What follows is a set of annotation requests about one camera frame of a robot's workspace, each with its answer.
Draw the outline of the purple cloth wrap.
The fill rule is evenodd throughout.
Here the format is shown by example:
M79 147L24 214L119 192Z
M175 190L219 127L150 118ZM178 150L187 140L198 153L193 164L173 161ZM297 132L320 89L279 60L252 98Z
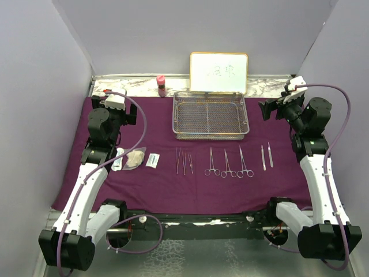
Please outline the purple cloth wrap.
M121 128L121 147L146 147L148 154L159 154L155 169L141 165L134 170L109 173L101 186L93 210L106 199L126 202L128 209L160 214L234 214L263 209L271 197L288 197L300 208L311 205L308 184L289 139L289 125L284 120L262 119L258 99L246 100L250 132L240 141L177 140L172 131L171 98L136 98L142 107L136 125ZM274 167L270 167L268 142ZM265 154L263 171L261 145ZM210 165L210 147L214 166L225 170L224 149L231 170L241 170L239 146L246 167L254 172L249 178L206 176ZM181 148L176 174L176 148ZM186 151L186 175L182 152ZM193 160L193 174L187 154Z

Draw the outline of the steel blunt tweezers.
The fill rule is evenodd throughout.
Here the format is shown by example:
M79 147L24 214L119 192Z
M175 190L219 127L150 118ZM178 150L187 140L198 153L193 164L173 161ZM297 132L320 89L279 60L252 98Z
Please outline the steel blunt tweezers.
M230 175L232 178L236 178L237 173L236 173L236 171L231 170L231 168L230 168L226 149L224 149L224 159L225 159L225 170L220 173L220 176L222 178L227 178L227 176Z

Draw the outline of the steel scalpel handle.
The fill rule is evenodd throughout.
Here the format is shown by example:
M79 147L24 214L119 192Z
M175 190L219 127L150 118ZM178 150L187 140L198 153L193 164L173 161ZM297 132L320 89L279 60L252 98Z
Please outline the steel scalpel handle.
M192 156L191 156L191 154L187 154L187 156L188 156L188 159L189 159L190 170L191 170L191 173L193 174L193 160L192 160Z
M271 150L271 147L270 147L270 142L268 142L268 155L269 155L270 167L273 168L274 163L273 163L273 157L272 157L272 150Z

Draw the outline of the steel scissors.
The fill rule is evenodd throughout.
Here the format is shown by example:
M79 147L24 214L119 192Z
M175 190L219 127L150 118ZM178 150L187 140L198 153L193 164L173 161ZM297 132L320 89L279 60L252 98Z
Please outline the steel scissors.
M263 171L266 171L265 154L264 154L263 145L261 145L261 158L262 158Z

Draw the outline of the white blue label packet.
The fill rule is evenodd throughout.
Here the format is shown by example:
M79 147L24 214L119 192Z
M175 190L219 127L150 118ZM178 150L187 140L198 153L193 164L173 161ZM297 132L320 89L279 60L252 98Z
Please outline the white blue label packet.
M155 169L157 167L159 159L160 159L159 154L150 153L145 166Z

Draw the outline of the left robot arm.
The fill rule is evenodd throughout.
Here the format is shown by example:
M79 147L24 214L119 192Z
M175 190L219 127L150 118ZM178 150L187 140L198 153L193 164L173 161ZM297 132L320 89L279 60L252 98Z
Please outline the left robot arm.
M109 227L119 228L127 222L126 204L119 200L106 200L95 216L89 216L112 163L119 158L120 128L135 125L139 111L132 101L130 112L126 112L128 96L112 91L106 94L106 98L94 96L91 99L89 137L70 197L51 230L42 230L39 235L46 264L60 271L63 268L86 271L92 264L96 244Z

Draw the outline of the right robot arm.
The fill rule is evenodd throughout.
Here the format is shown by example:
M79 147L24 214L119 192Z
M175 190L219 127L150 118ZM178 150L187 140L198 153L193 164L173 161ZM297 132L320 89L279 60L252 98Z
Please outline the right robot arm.
M344 260L362 238L360 227L350 223L338 196L332 174L329 145L322 134L331 117L332 105L312 98L303 106L304 96L290 102L284 98L259 102L263 120L276 111L294 130L292 149L303 170L310 194L313 216L308 217L290 198L271 197L266 221L285 223L298 238L298 250L306 259Z

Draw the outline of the steel forceps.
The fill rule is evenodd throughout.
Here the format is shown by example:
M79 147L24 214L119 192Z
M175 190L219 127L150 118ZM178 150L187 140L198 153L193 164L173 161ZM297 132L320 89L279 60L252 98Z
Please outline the steel forceps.
M252 178L254 176L254 172L246 167L241 146L239 146L239 153L240 153L241 170L236 172L236 176L238 178L243 178L246 175L249 178Z

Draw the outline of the steel clamp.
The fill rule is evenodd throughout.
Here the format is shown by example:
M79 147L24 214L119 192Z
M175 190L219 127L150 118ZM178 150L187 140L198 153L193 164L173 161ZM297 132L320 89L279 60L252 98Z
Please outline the steel clamp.
M210 165L209 165L209 168L204 171L204 174L206 176L210 176L211 173L213 173L215 176L220 176L221 174L220 170L216 169L214 166L212 147L210 147L209 156L210 156Z

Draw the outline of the metal mesh tray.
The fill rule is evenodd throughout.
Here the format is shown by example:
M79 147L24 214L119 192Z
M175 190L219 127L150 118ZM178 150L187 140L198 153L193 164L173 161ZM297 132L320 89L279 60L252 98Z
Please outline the metal mesh tray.
M176 92L172 130L179 140L242 140L249 133L240 92Z

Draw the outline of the white gauze bag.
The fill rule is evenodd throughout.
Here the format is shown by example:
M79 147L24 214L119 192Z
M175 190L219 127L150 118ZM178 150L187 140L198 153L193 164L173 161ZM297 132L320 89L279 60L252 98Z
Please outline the white gauze bag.
M134 170L139 167L145 159L146 147L135 148L130 151L126 157L127 161L122 170Z

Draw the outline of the steel tweezers front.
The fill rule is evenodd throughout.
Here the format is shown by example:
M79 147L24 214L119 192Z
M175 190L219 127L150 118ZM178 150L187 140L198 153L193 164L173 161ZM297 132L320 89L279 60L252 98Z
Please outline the steel tweezers front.
M176 148L176 174L179 172L179 161L181 155L181 148Z

